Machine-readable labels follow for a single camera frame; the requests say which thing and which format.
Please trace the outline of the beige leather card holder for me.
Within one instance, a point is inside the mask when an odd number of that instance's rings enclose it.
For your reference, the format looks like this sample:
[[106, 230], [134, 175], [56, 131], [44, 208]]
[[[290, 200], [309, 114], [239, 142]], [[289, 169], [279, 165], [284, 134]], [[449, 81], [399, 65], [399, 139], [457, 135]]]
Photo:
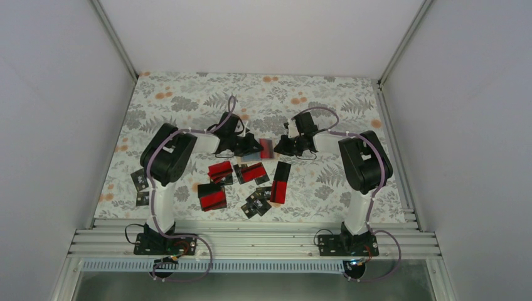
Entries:
[[274, 152], [274, 141], [272, 139], [259, 139], [262, 150], [253, 154], [248, 154], [240, 159], [240, 162], [267, 161], [276, 159]]

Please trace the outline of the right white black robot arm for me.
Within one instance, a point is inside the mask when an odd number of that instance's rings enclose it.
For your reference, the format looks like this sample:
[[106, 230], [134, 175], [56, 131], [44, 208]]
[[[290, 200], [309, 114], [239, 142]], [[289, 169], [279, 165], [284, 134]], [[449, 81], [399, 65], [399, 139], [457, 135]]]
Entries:
[[319, 129], [309, 109], [295, 115], [285, 127], [292, 124], [298, 135], [282, 135], [274, 147], [276, 153], [292, 157], [305, 151], [323, 152], [337, 155], [342, 160], [346, 181], [353, 192], [348, 215], [341, 225], [339, 245], [345, 254], [355, 255], [364, 245], [371, 244], [370, 216], [374, 198], [393, 175], [386, 151], [372, 130], [357, 134], [336, 131], [332, 126]]

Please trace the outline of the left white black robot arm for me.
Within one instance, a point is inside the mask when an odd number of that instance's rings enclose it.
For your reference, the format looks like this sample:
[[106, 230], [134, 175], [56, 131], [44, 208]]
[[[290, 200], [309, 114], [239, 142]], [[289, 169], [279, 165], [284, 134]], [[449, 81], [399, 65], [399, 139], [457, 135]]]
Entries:
[[149, 240], [158, 253], [165, 254], [174, 247], [173, 213], [175, 184], [184, 174], [195, 153], [218, 155], [230, 151], [236, 157], [258, 154], [263, 146], [247, 129], [237, 131], [240, 118], [225, 112], [221, 120], [204, 130], [179, 129], [165, 123], [156, 132], [141, 155], [140, 163], [149, 182], [150, 217], [146, 226], [155, 231]]

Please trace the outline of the black card by left arm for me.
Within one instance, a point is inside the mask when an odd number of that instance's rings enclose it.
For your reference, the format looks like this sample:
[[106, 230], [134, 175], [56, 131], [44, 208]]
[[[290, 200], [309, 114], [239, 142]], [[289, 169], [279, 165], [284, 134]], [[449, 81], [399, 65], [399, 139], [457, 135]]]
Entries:
[[136, 194], [136, 206], [148, 206], [150, 201], [150, 192], [149, 191], [139, 191]]

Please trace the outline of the plain black card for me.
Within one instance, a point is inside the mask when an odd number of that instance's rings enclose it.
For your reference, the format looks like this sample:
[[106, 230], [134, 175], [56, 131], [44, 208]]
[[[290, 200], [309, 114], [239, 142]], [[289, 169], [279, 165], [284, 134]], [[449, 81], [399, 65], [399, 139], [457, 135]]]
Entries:
[[291, 164], [279, 161], [275, 170], [274, 181], [287, 182], [289, 179]]

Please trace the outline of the red black card centre top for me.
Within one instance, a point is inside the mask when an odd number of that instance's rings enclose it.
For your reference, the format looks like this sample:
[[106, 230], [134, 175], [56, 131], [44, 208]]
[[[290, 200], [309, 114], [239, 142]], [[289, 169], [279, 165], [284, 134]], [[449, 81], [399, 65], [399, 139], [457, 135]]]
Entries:
[[256, 163], [250, 166], [246, 164], [236, 164], [233, 168], [240, 184], [255, 181], [257, 185], [261, 185], [270, 181], [267, 171], [262, 163]]

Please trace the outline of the black chip cards cluster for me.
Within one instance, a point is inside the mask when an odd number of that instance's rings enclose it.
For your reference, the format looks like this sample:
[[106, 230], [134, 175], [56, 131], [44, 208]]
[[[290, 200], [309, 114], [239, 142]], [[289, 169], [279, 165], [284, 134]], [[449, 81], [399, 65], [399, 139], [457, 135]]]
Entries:
[[246, 203], [241, 207], [245, 216], [250, 219], [256, 215], [263, 216], [272, 205], [269, 203], [272, 187], [258, 187], [246, 199]]

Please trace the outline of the black red card left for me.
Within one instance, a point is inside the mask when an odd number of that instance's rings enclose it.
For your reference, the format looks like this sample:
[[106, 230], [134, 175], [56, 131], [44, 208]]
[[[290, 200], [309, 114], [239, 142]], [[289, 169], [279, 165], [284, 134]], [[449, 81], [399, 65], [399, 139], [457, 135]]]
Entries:
[[225, 188], [216, 183], [198, 185], [198, 199], [203, 212], [227, 207]]

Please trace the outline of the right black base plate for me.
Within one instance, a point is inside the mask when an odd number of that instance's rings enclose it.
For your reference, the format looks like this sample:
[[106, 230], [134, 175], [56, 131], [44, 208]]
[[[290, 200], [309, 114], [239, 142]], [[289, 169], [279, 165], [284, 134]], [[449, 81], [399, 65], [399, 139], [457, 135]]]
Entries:
[[318, 248], [321, 256], [378, 256], [375, 235], [319, 235]]

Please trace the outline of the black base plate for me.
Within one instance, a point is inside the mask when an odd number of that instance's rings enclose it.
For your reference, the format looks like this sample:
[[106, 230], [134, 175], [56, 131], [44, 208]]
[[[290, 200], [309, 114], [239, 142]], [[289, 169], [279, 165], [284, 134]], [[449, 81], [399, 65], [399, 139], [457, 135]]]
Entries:
[[318, 248], [321, 256], [378, 256], [375, 235], [319, 235]]
[[139, 233], [136, 238], [135, 255], [189, 255], [196, 252], [197, 239], [183, 237], [169, 239], [162, 236]]

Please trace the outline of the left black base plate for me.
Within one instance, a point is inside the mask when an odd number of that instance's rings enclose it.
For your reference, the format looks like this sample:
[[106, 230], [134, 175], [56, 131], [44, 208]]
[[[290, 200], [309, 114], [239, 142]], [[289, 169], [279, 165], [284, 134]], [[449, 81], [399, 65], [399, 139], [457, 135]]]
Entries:
[[169, 239], [162, 236], [139, 233], [136, 238], [135, 255], [189, 255], [196, 252], [197, 239], [183, 237]]

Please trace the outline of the aluminium rail frame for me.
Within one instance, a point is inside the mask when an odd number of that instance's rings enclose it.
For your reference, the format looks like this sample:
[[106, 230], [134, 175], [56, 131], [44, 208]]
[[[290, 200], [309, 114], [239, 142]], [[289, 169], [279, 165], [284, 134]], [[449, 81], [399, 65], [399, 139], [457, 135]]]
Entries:
[[[252, 221], [178, 221], [185, 233], [200, 240], [191, 254], [179, 259], [182, 272], [317, 272], [340, 273], [345, 256], [321, 254], [317, 232], [335, 223], [266, 223]], [[373, 261], [420, 260], [428, 270], [436, 300], [454, 300], [442, 253], [434, 233], [421, 231], [413, 221], [377, 223], [379, 254]], [[137, 219], [96, 219], [91, 228], [76, 230], [54, 289], [53, 300], [72, 300], [82, 272], [146, 272], [158, 255], [136, 255], [127, 235], [140, 232]]]

